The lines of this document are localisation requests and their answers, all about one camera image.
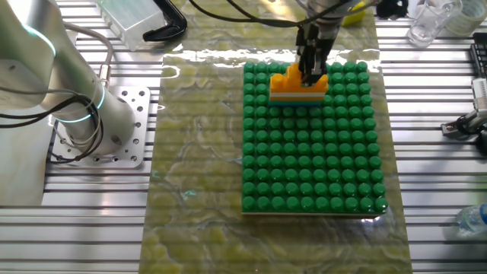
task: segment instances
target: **clear plastic cup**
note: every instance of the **clear plastic cup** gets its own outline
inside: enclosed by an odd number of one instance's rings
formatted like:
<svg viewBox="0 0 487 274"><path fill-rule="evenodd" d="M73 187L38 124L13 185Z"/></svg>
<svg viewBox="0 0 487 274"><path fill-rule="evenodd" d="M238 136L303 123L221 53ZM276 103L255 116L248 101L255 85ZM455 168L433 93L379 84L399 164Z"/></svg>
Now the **clear plastic cup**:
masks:
<svg viewBox="0 0 487 274"><path fill-rule="evenodd" d="M425 0L418 17L408 31L409 39L416 46L429 45L448 21L461 11L461 0Z"/></svg>

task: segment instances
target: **metal bracket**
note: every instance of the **metal bracket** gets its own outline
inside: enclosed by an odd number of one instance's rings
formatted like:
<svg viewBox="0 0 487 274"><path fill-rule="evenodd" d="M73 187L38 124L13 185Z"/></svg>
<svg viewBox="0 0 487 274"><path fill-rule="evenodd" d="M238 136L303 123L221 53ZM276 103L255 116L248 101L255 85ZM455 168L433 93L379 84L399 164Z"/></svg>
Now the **metal bracket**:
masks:
<svg viewBox="0 0 487 274"><path fill-rule="evenodd" d="M91 155L70 164L59 164L57 168L72 170L126 170L137 169L143 163L151 92L145 87L110 87L110 92L127 102L134 112L135 127L130 139L112 154L103 156ZM57 123L57 129L61 136L67 136L65 127L61 123ZM80 154L80 151L67 146L66 143L70 143L69 139L61 139L55 135L52 151L65 158L74 158ZM55 162L56 158L51 156L50 160Z"/></svg>

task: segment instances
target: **black plastic part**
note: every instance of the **black plastic part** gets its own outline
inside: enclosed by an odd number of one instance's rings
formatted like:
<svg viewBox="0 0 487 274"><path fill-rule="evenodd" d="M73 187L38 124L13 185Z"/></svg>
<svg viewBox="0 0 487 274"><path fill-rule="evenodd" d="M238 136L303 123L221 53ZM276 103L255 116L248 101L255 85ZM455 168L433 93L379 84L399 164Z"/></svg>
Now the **black plastic part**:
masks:
<svg viewBox="0 0 487 274"><path fill-rule="evenodd" d="M144 33L142 36L144 41L168 41L183 35L188 27L188 22L176 6L170 0L154 0L154 2L164 13L167 25Z"/></svg>

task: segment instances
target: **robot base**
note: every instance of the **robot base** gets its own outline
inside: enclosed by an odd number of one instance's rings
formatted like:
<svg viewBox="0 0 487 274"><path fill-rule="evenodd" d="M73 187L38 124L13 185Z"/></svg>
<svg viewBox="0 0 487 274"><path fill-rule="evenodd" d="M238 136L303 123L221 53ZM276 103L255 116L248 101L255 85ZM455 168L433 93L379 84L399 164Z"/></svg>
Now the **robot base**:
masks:
<svg viewBox="0 0 487 274"><path fill-rule="evenodd" d="M90 155L80 161L70 164L59 164L60 169L103 169L103 170L126 170L138 169L143 163L145 153L145 134L147 132L148 112L151 103L151 92L148 88L140 87L110 87L113 95L122 98L133 110L135 115L135 127L129 140L117 151L108 155ZM57 129L61 136L67 136L65 127L57 123ZM54 133L54 143L52 152L64 158L74 158L81 152L71 148L69 139L60 139ZM51 162L56 162L56 158L51 156Z"/></svg>

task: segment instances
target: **table surface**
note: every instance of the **table surface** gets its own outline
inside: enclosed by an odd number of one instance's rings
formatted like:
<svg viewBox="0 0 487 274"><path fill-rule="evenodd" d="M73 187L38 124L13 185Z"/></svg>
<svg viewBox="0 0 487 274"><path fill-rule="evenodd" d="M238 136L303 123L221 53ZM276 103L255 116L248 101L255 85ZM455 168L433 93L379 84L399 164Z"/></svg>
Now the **table surface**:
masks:
<svg viewBox="0 0 487 274"><path fill-rule="evenodd" d="M151 169L163 53L132 53L90 1L58 1L66 21L109 37L112 85L148 86L151 115L140 173L74 174L49 169L42 207L0 209L0 273L137 273ZM441 135L440 124L473 109L470 38L439 37L427 49L405 38L411 21L377 21L390 121L414 273L487 273L487 237L459 238L454 216L487 201L487 172L473 140ZM78 36L98 70L106 48Z"/></svg>

